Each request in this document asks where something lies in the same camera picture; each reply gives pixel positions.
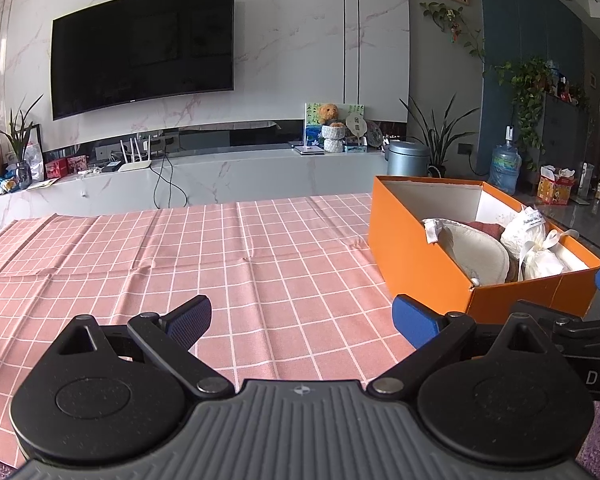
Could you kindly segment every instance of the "white fabric bag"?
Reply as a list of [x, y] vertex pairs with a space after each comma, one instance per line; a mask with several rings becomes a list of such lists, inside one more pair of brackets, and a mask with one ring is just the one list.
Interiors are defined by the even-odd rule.
[[533, 242], [541, 245], [545, 237], [542, 213], [532, 207], [523, 207], [522, 211], [505, 227], [500, 243], [509, 251], [509, 255], [517, 260], [525, 243]]
[[564, 262], [551, 250], [552, 247], [560, 243], [563, 236], [578, 238], [580, 235], [573, 229], [562, 234], [554, 229], [549, 232], [541, 244], [536, 244], [531, 240], [526, 242], [520, 251], [518, 281], [555, 276], [569, 270]]

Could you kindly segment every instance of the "white marble wall panel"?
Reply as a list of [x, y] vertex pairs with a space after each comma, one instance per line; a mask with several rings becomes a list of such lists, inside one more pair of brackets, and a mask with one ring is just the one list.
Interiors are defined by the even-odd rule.
[[[360, 94], [370, 118], [403, 119], [396, 91], [404, 94], [408, 84], [403, 70], [408, 70], [409, 55], [406, 0], [360, 0], [360, 20], [366, 12], [361, 32], [358, 0], [235, 0], [234, 91], [125, 104], [53, 121], [52, 20], [104, 1], [0, 0], [0, 44], [5, 47], [0, 111], [1, 106], [17, 108], [23, 100], [27, 104], [44, 94], [32, 118], [42, 125], [46, 150], [155, 128], [302, 118], [304, 102], [340, 102], [345, 90], [347, 101], [355, 94], [357, 102]], [[358, 66], [358, 37], [363, 33], [378, 52], [363, 56], [361, 50]], [[404, 50], [400, 56], [394, 52], [398, 49]], [[378, 69], [383, 50], [386, 66]], [[398, 58], [401, 65], [394, 70], [391, 63]], [[360, 84], [358, 74], [366, 75]]]
[[406, 121], [409, 0], [360, 0], [360, 103], [370, 118]]
[[359, 0], [344, 0], [344, 98], [342, 103], [360, 102]]

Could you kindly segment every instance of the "glass vase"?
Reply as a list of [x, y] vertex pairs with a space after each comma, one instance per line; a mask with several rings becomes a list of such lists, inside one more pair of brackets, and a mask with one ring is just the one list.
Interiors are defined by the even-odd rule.
[[20, 189], [27, 189], [32, 183], [31, 166], [24, 160], [16, 163], [16, 181]]

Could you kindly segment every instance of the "tv screen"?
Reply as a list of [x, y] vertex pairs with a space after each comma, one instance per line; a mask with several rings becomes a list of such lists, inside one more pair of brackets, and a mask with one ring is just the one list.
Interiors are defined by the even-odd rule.
[[234, 89], [234, 0], [113, 0], [53, 22], [54, 119]]

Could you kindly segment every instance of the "dark cabinet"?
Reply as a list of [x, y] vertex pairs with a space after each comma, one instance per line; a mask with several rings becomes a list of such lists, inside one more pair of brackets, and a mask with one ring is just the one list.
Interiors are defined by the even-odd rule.
[[541, 166], [569, 168], [578, 174], [587, 147], [589, 115], [570, 103], [545, 94], [544, 111], [536, 126], [544, 153], [530, 150], [537, 171], [525, 171], [524, 180], [536, 184]]

